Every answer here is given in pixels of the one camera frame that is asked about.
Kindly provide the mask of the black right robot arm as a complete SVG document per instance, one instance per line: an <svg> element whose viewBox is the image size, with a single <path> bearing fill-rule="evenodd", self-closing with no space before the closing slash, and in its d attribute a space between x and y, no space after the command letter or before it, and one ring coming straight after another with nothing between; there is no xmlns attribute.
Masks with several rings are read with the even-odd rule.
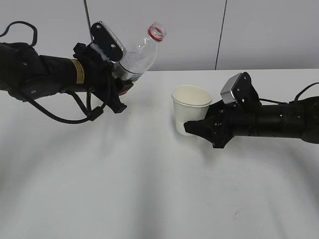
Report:
<svg viewBox="0 0 319 239"><path fill-rule="evenodd" d="M298 138L319 142L319 98L301 100L305 87L293 101L268 100L263 105L247 72L231 77L222 88L221 100L210 105L201 120L184 123L187 133L224 148L235 136Z"/></svg>

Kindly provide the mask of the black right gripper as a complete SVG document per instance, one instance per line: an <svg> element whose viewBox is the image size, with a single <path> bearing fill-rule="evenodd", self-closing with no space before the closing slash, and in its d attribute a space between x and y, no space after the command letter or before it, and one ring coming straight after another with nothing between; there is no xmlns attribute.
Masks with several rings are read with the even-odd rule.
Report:
<svg viewBox="0 0 319 239"><path fill-rule="evenodd" d="M242 72L234 95L236 102L226 105L221 99L209 107L205 119L185 122L185 132L206 139L214 148L224 148L235 136L235 129L242 128L261 106L248 72Z"/></svg>

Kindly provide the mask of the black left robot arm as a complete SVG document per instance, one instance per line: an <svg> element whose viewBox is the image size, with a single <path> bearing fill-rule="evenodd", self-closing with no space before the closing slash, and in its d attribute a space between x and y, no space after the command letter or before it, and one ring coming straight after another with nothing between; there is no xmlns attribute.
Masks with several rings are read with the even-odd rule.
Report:
<svg viewBox="0 0 319 239"><path fill-rule="evenodd" d="M112 75L113 64L91 47L76 44L74 58L38 55L26 43L0 45L0 89L24 101L66 92L92 92L116 114L126 106L119 100L132 86Z"/></svg>

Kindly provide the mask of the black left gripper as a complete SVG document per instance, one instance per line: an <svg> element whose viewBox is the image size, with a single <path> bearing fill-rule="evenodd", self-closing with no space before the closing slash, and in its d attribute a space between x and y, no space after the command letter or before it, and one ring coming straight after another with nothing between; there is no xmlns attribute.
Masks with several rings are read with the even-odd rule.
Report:
<svg viewBox="0 0 319 239"><path fill-rule="evenodd" d="M77 43L73 50L73 57L83 66L84 83L115 114L122 113L127 106L120 101L119 96L126 94L134 83L113 76L114 63L96 43Z"/></svg>

